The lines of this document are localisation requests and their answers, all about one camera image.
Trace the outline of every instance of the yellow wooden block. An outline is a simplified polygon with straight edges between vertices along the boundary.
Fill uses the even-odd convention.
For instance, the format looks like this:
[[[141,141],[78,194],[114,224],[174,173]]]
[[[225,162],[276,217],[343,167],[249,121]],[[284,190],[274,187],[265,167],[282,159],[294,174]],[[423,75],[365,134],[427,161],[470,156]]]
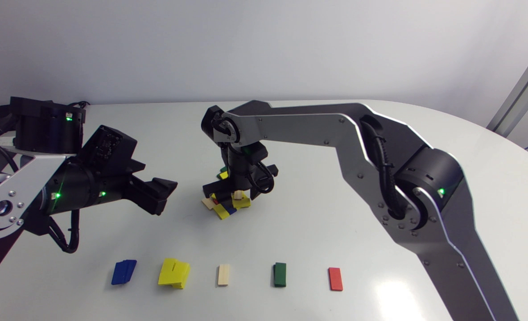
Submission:
[[[219,280],[217,284],[219,286],[227,286],[229,282],[230,264],[219,265]]]
[[[221,219],[225,219],[230,216],[222,204],[215,205],[213,209]]]
[[[204,199],[201,199],[201,202],[207,207],[207,209],[212,210],[215,207],[215,203],[213,202],[212,199],[204,198]]]
[[[175,258],[166,258],[159,273],[158,284],[160,286],[170,285],[174,288],[185,288],[189,271],[190,265],[187,262],[180,262]]]
[[[217,175],[218,179],[227,179],[228,178],[228,172],[222,172]]]
[[[235,209],[242,209],[243,207],[250,207],[250,198],[246,197],[244,192],[242,192],[242,199],[239,201],[237,199],[232,199],[232,206]]]

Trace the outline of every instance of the green wooden block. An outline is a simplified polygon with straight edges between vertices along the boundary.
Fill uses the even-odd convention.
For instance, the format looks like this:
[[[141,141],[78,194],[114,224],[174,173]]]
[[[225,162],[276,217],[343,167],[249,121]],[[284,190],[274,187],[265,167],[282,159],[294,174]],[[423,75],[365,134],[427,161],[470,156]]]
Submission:
[[[274,264],[274,287],[286,287],[286,264]]]

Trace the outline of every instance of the wooden block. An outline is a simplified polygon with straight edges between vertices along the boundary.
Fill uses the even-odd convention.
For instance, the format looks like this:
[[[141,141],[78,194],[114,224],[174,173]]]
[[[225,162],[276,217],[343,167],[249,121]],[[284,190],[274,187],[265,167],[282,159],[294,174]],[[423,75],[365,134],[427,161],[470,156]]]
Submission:
[[[225,219],[230,216],[230,213],[228,213],[222,204],[215,205],[213,209],[220,219]]]
[[[341,282],[341,270],[338,267],[330,267],[327,269],[330,273],[330,287],[332,291],[343,291],[343,283]]]
[[[223,180],[228,178],[228,172],[222,172],[217,175],[217,179]]]
[[[187,283],[187,278],[189,278],[189,271],[190,265],[187,262],[180,262],[175,258],[166,258],[163,261],[157,284],[183,289]]]
[[[201,202],[207,207],[207,209],[212,210],[215,207],[215,203],[213,202],[212,199],[204,198],[204,199],[201,199]]]
[[[227,286],[229,282],[230,264],[219,265],[219,280],[217,284],[219,286]]]
[[[250,198],[246,197],[244,192],[242,193],[242,199],[240,201],[233,199],[232,206],[235,209],[242,209],[243,207],[250,207]]]
[[[286,264],[274,264],[274,287],[286,287]]]
[[[240,201],[242,199],[242,194],[242,191],[234,191],[233,199],[236,201]]]

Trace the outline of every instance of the metal frame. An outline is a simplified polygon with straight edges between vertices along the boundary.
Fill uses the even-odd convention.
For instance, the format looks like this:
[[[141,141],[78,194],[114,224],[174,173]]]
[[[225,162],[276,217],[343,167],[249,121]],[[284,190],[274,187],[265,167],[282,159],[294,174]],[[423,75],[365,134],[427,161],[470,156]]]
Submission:
[[[369,114],[384,122],[387,144],[395,144],[395,150],[413,141],[416,144],[411,144],[412,148],[431,148],[411,127],[359,103],[287,108],[268,105],[268,109],[252,111],[241,106],[223,114],[223,118],[230,118],[238,127],[241,138],[237,144],[231,143],[231,136],[216,130],[214,141],[231,143],[234,148],[260,140],[335,148],[345,181],[366,201],[391,238],[419,256],[454,320],[517,320],[474,227],[472,197],[465,179],[442,212],[424,189],[413,190],[429,213],[429,222],[422,228],[415,229],[421,218],[417,206],[398,187],[401,201],[407,204],[406,216],[395,219],[388,214],[381,191],[374,188],[379,185],[378,170],[367,156],[358,117]],[[408,159],[414,152],[396,155]]]
[[[528,67],[486,128],[507,137],[527,111]]]
[[[28,206],[68,156],[7,149],[12,154],[24,155],[29,161],[12,175],[0,173],[0,201],[9,203],[9,211],[0,215],[0,239],[20,229]]]

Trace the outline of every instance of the white table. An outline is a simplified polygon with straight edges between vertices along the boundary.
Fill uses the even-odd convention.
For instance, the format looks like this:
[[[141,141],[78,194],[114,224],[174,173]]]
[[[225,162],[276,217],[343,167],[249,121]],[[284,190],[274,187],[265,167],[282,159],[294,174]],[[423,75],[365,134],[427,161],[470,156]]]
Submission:
[[[478,233],[521,320],[528,320],[528,153],[480,126],[427,108],[358,100],[410,124],[455,155],[474,197]],[[337,101],[273,102],[274,107]],[[224,110],[242,102],[217,103]],[[264,142],[276,187],[220,221],[200,199],[223,166],[203,134],[215,103],[89,106],[86,138],[105,124],[138,140],[143,180],[179,182],[164,213],[129,201],[82,210],[80,247],[60,251],[49,236],[25,232],[0,265],[5,320],[450,320],[417,257],[395,244],[343,181],[333,148]],[[56,215],[62,229],[69,215]],[[189,262],[186,288],[158,286],[164,258]],[[116,262],[136,259],[131,281],[111,286]],[[271,286],[287,263],[287,287]],[[216,287],[217,266],[231,265]],[[343,292],[327,268],[341,268]]]

